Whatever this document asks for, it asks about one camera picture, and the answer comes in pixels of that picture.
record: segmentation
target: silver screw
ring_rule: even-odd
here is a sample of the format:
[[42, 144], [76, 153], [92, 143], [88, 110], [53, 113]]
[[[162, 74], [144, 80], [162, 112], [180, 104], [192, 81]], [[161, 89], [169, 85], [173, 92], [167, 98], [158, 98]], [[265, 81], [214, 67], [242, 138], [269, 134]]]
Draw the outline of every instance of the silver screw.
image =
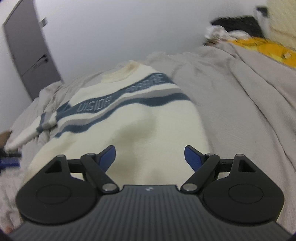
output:
[[186, 183], [182, 187], [186, 191], [195, 191], [197, 189], [197, 186], [193, 183]]
[[114, 191], [117, 186], [114, 183], [106, 183], [102, 186], [104, 191], [111, 192]]

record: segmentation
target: yellow blanket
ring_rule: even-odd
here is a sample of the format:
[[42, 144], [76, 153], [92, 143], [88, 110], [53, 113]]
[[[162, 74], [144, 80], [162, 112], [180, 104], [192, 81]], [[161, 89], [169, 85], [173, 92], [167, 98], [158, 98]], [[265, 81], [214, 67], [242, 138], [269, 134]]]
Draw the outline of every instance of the yellow blanket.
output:
[[286, 48], [279, 43], [256, 37], [229, 42], [249, 50], [258, 51], [275, 59], [276, 61], [286, 64], [292, 68], [296, 68], [296, 51]]

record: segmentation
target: gray door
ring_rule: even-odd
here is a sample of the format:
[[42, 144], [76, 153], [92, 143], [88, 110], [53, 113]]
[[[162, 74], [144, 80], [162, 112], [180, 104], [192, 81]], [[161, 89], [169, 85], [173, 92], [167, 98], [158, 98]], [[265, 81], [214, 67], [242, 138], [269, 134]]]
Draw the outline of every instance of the gray door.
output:
[[61, 80], [43, 39], [33, 0], [22, 0], [4, 23], [16, 68], [32, 99], [47, 85]]

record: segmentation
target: wall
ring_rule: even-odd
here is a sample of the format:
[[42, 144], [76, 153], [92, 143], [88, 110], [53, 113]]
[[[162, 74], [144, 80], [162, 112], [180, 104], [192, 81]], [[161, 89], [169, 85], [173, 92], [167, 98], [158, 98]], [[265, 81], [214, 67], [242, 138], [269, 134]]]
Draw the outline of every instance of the wall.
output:
[[216, 17], [253, 14], [266, 0], [35, 0], [47, 45], [64, 79], [144, 59], [154, 51], [190, 51]]
[[2, 27], [16, 3], [17, 0], [0, 2], [0, 132], [9, 129], [31, 103], [12, 62]]

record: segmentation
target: striped sweater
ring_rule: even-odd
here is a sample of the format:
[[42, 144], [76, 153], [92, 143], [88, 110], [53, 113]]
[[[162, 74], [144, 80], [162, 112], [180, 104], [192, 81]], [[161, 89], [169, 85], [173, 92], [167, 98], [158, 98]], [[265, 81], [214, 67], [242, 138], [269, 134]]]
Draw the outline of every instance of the striped sweater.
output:
[[58, 154], [75, 159], [114, 145], [116, 159], [107, 174], [118, 185], [181, 185], [193, 174], [185, 146], [209, 151], [188, 96], [165, 74], [133, 61], [101, 83], [81, 88], [55, 113], [43, 113], [6, 150], [52, 128], [57, 133], [34, 157], [25, 183]]

